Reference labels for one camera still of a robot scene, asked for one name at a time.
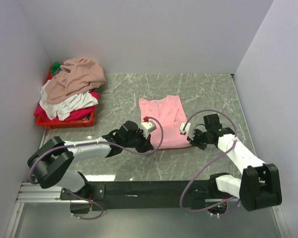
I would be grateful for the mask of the pink t shirt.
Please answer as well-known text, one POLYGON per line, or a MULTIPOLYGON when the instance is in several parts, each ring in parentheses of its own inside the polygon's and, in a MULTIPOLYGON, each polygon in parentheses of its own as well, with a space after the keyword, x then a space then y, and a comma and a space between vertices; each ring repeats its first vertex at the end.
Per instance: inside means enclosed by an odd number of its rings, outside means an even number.
POLYGON ((180 149, 189 147, 189 141, 180 133, 180 126, 187 121, 179 96, 168 95, 161 100, 139 99, 141 119, 153 117, 162 128, 151 132, 150 142, 154 148, 180 149))

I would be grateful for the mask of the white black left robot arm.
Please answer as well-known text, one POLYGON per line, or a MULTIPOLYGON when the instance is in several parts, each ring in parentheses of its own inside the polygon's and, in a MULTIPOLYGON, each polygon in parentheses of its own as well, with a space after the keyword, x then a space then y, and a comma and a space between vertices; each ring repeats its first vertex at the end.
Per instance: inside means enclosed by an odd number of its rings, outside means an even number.
POLYGON ((125 149, 135 149, 137 153, 152 151, 150 134, 155 129, 152 121, 140 125, 127 121, 119 129, 91 141, 63 141, 55 136, 29 158, 29 181, 43 189, 57 185, 71 191, 77 199, 84 199, 90 195, 91 187, 83 173, 69 169, 72 162, 109 158, 125 149))

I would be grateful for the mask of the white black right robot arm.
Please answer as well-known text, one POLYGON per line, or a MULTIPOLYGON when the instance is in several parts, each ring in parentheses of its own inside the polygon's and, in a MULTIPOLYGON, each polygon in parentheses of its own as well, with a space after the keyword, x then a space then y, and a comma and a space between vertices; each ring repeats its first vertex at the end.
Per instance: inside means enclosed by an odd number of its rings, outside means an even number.
POLYGON ((235 178, 228 173, 211 175, 208 192, 219 198, 229 194, 238 198, 247 211, 278 206, 282 203, 280 176, 277 166, 267 164, 255 156, 229 127, 223 127, 218 114, 203 117, 205 131, 200 131, 189 122, 183 122, 181 134, 194 147, 206 149, 215 145, 227 155, 242 174, 235 178))

